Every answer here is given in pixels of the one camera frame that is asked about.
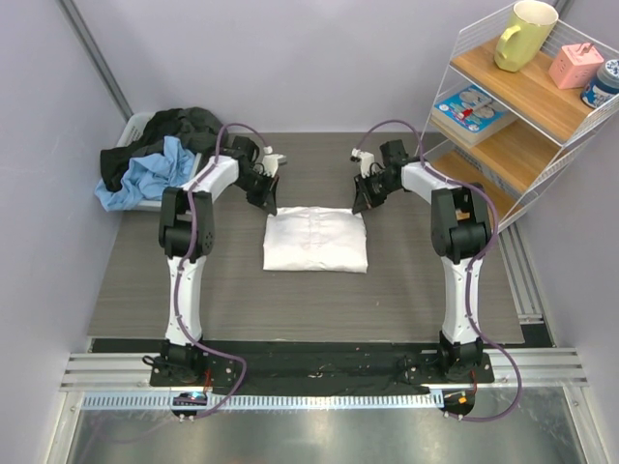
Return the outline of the white long sleeve shirt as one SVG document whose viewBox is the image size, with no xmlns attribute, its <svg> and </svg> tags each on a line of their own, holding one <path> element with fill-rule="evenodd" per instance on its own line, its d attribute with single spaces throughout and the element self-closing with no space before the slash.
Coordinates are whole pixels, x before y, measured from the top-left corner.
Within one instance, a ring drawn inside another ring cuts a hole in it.
<svg viewBox="0 0 619 464">
<path fill-rule="evenodd" d="M 279 208 L 266 219 L 263 269 L 366 273 L 367 228 L 363 217 L 340 208 Z"/>
</svg>

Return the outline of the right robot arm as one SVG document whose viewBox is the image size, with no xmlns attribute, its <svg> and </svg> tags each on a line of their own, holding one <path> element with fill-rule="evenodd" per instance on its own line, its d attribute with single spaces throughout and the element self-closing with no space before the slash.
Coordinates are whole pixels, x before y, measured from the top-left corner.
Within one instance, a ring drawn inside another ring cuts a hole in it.
<svg viewBox="0 0 619 464">
<path fill-rule="evenodd" d="M 482 252 L 491 243 L 491 209 L 480 185 L 457 181 L 419 158 L 411 158 L 400 140 L 380 146 L 383 162 L 359 148 L 350 159 L 359 164 L 354 177 L 358 214 L 382 205 L 389 194 L 406 190 L 430 206 L 430 241 L 445 274 L 445 315 L 437 349 L 437 370 L 450 382 L 461 380 L 483 361 L 478 318 Z"/>
</svg>

